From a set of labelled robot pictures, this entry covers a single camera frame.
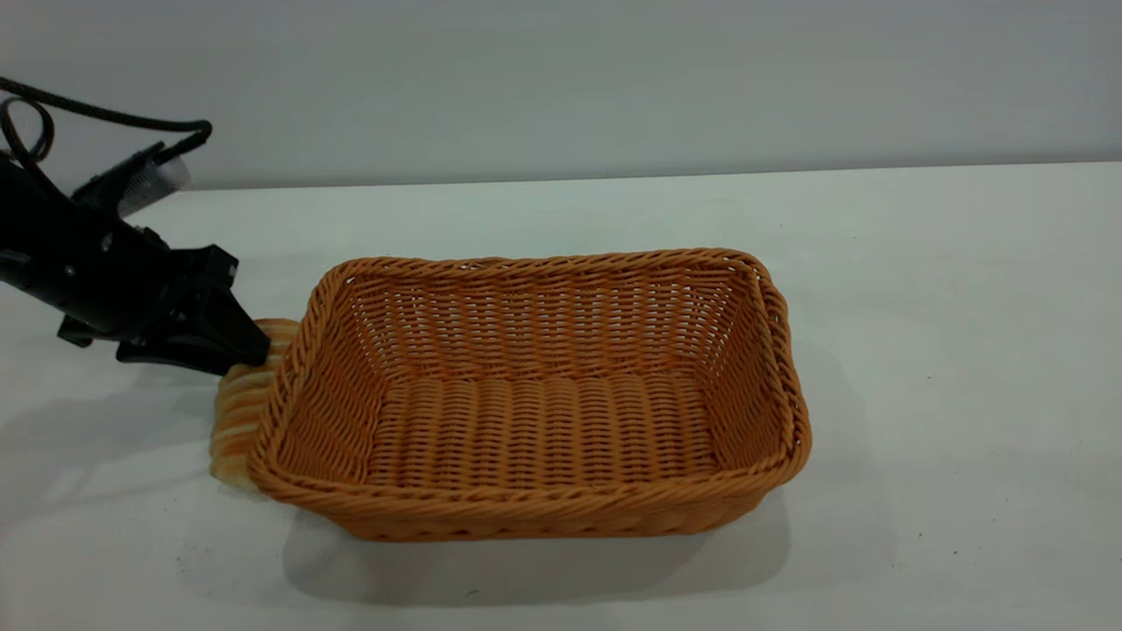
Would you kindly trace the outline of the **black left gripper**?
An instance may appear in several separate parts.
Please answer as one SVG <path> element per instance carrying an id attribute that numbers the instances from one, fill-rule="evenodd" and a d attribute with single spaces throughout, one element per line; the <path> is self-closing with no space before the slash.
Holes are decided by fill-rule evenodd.
<path id="1" fill-rule="evenodd" d="M 173 248 L 116 213 L 25 192 L 25 291 L 63 313 L 64 340 L 119 341 L 117 362 L 217 376 L 265 364 L 269 336 L 232 295 L 238 265 L 217 245 Z"/>

